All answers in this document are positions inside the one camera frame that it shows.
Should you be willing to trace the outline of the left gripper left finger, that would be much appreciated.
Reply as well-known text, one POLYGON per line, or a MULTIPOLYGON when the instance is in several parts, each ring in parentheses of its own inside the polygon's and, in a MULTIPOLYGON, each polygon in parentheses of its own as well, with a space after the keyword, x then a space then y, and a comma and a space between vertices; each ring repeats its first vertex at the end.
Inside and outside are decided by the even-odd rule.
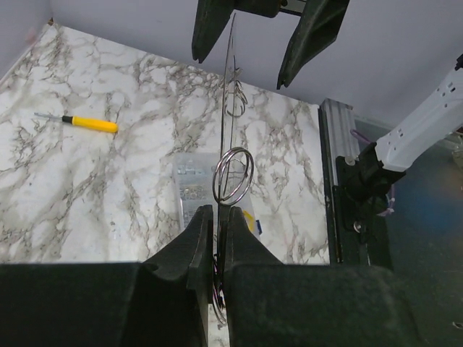
POLYGON ((144 262, 4 264, 3 346, 206 346, 213 208, 144 262))

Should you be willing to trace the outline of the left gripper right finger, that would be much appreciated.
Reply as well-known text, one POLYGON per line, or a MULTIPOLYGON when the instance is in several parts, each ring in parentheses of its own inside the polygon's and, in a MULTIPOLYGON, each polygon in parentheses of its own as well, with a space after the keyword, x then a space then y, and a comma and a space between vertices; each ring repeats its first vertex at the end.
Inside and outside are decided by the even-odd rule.
POLYGON ((229 212, 224 298, 232 346, 422 346, 402 283, 382 267, 285 265, 229 212))

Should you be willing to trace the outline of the yellow plastic key tag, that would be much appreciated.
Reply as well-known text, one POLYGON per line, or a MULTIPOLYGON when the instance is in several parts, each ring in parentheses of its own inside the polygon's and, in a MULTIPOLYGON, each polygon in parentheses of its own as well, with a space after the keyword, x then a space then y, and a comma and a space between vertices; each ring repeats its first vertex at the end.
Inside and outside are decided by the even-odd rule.
POLYGON ((242 213, 243 213, 243 216, 245 217, 247 227, 249 228, 251 233, 254 233, 255 232, 255 225, 256 225, 254 217, 252 216, 252 214, 250 214, 246 210, 242 210, 242 213))

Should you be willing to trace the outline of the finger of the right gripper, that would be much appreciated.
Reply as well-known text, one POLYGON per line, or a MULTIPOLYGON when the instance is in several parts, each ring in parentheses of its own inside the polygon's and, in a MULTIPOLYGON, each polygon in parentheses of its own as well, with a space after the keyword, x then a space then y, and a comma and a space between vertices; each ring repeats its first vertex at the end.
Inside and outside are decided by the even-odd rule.
POLYGON ((234 10, 233 0, 198 0, 192 34, 192 58, 202 64, 224 31, 234 10))
POLYGON ((306 1, 294 30, 277 80, 277 88, 288 87, 306 63, 328 48, 339 34, 348 1, 306 1))

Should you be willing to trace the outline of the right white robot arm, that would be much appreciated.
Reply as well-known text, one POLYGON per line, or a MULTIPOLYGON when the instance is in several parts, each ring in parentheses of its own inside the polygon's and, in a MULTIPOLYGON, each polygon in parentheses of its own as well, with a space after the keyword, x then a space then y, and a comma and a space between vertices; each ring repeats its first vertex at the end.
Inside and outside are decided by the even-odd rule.
MULTIPOLYGON (((334 61, 322 69, 324 81, 333 79, 341 94, 367 104, 389 77, 423 66, 429 49, 405 62, 412 44, 421 39, 437 41, 442 32, 431 22, 412 38, 400 31, 396 19, 404 1, 387 16, 379 30, 380 20, 373 20, 351 39, 339 35, 345 17, 352 15, 349 1, 304 1, 300 11, 289 9, 289 1, 199 1, 192 37, 192 57, 203 63, 224 31, 232 13, 246 12, 274 18, 278 13, 291 13, 299 22, 286 47, 277 85, 288 87, 300 70, 323 52, 336 47, 334 61)), ((429 147, 462 126, 462 58, 458 57, 435 90, 410 112, 388 134, 374 141, 373 160, 384 174, 398 180, 429 147)))

